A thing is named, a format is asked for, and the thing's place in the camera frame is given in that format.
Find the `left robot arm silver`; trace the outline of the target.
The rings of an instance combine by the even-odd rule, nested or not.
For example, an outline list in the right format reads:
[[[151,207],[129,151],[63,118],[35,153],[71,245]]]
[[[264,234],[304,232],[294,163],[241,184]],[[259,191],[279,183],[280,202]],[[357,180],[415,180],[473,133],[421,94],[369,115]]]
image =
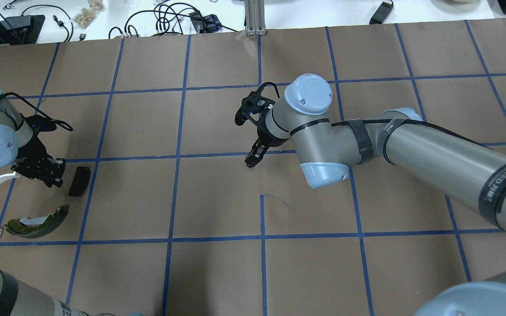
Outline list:
[[[0,89],[0,167],[9,166],[17,174],[40,180],[48,187],[61,187],[66,160],[53,158],[39,138],[40,132],[58,127],[72,131],[70,124],[40,111],[24,116]]]

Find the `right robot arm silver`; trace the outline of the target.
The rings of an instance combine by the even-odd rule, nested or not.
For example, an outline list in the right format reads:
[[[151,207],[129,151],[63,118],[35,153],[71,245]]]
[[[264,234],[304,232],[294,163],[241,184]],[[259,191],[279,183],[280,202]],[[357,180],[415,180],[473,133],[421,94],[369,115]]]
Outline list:
[[[313,73],[297,77],[283,95],[273,82],[250,92],[235,114],[236,125],[249,121],[257,128],[247,167],[291,140],[308,186],[317,189],[349,179],[355,165],[381,158],[506,232],[505,154],[426,122],[408,107],[331,123],[333,96],[329,82]]]

